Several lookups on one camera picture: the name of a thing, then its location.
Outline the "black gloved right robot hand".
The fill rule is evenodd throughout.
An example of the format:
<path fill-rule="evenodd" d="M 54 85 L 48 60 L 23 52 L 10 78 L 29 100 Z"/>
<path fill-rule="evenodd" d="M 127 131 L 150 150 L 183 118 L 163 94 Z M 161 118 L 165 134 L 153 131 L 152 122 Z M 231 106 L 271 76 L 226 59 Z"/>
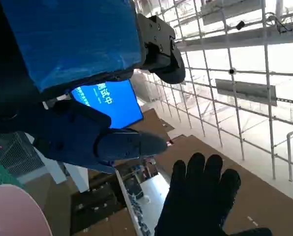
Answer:
<path fill-rule="evenodd" d="M 241 186 L 239 173 L 222 172 L 223 160 L 194 153 L 174 163 L 170 188 L 154 229 L 156 236 L 224 236 L 223 225 Z"/>

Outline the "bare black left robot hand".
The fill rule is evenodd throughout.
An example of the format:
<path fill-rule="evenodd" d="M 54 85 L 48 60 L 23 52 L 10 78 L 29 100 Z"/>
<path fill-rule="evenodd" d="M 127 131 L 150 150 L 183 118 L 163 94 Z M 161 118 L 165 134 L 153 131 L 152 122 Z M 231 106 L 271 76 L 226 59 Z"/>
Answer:
<path fill-rule="evenodd" d="M 0 0 L 0 133 L 22 131 L 48 159 L 105 173 L 163 153 L 121 88 L 135 69 L 185 79 L 175 31 L 131 0 Z"/>

